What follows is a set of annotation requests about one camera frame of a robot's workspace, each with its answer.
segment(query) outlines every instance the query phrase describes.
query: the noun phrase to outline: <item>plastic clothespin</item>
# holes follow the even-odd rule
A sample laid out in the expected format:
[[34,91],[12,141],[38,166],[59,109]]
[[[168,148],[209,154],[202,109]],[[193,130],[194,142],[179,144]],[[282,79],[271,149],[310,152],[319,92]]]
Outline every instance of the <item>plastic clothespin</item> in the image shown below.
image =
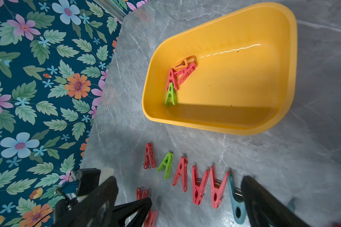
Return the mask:
[[168,91],[168,88],[169,88],[169,84],[170,83],[173,83],[173,86],[176,90],[178,90],[178,79],[177,77],[175,76],[175,71],[173,69],[170,69],[169,70],[169,75],[168,75],[168,81],[167,81],[167,91]]
[[242,225],[246,218],[246,207],[244,201],[241,198],[238,198],[235,194],[235,182],[232,174],[229,174],[227,184],[229,186],[235,222]]
[[217,209],[222,202],[222,195],[224,194],[227,176],[230,174],[230,171],[227,171],[221,185],[219,185],[216,179],[215,167],[211,166],[210,170],[211,170],[211,204],[213,208]]
[[169,178],[169,172],[171,171],[171,166],[172,166],[172,159],[173,159],[173,154],[171,152],[168,152],[166,156],[164,157],[162,163],[160,163],[158,167],[158,172],[165,168],[165,175],[164,178],[168,179]]
[[192,188],[193,188],[193,203],[199,206],[205,193],[206,184],[210,170],[206,170],[202,181],[198,178],[197,166],[192,167]]
[[172,100],[173,105],[176,106],[177,105],[177,94],[176,94],[176,91],[174,90],[173,83],[169,83],[167,97],[165,99],[165,105],[167,107],[170,105],[171,100]]
[[181,157],[179,160],[176,174],[174,175],[172,185],[175,186],[178,183],[179,177],[182,176],[182,188],[183,192],[187,191],[187,157]]
[[149,165],[151,168],[155,168],[154,152],[151,143],[147,143],[145,146],[144,169],[147,169]]

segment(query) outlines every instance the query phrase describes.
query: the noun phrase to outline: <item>green clothespin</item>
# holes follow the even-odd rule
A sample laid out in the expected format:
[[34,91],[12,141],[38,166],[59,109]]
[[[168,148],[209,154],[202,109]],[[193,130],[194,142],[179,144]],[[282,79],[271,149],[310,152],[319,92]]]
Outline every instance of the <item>green clothespin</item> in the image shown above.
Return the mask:
[[172,165],[172,159],[173,159],[173,154],[171,152],[168,152],[167,155],[164,157],[162,163],[160,163],[158,167],[158,172],[165,168],[165,175],[164,178],[168,179],[169,178],[169,172],[171,171],[171,165]]
[[173,105],[176,106],[177,105],[177,95],[176,95],[176,89],[174,89],[173,82],[169,83],[169,86],[168,86],[167,97],[165,99],[165,105],[167,107],[171,103],[171,100],[173,102]]

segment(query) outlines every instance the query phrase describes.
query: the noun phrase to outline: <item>gray marble surface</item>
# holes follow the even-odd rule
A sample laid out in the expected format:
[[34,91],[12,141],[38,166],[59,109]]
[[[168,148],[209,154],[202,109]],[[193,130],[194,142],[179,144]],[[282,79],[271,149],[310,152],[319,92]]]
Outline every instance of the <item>gray marble surface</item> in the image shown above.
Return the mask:
[[[134,201],[138,187],[151,189],[156,226],[237,226],[228,189],[216,210],[210,181],[200,206],[188,191],[172,187],[183,154],[199,174],[214,163],[218,179],[228,168],[241,184],[254,176],[281,202],[296,197],[296,214],[312,226],[341,221],[341,0],[286,0],[298,23],[294,102],[273,128],[237,136],[148,120],[141,96],[150,58],[164,39],[258,0],[151,0],[125,17],[82,168],[111,167],[118,182],[116,204]],[[145,144],[153,143],[157,166],[168,150],[173,165],[144,170]]]

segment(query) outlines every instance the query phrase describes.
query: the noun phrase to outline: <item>yellow plastic tray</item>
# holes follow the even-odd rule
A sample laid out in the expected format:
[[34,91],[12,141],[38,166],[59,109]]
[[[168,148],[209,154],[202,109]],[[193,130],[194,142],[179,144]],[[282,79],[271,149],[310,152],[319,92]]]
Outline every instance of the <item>yellow plastic tray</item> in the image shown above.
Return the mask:
[[[195,55],[197,69],[164,105],[169,69]],[[142,109],[150,120],[252,135],[277,124],[294,97],[297,24],[277,3],[260,3],[166,39],[150,60]]]

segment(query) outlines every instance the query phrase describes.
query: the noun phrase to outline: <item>blue clothespin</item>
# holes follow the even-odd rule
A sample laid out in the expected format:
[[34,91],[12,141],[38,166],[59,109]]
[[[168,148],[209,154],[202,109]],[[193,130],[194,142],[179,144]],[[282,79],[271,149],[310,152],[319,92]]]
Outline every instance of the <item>blue clothespin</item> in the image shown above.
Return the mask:
[[235,195],[235,183],[232,174],[229,174],[227,184],[229,186],[232,211],[234,213],[235,222],[239,225],[243,224],[246,218],[245,203]]

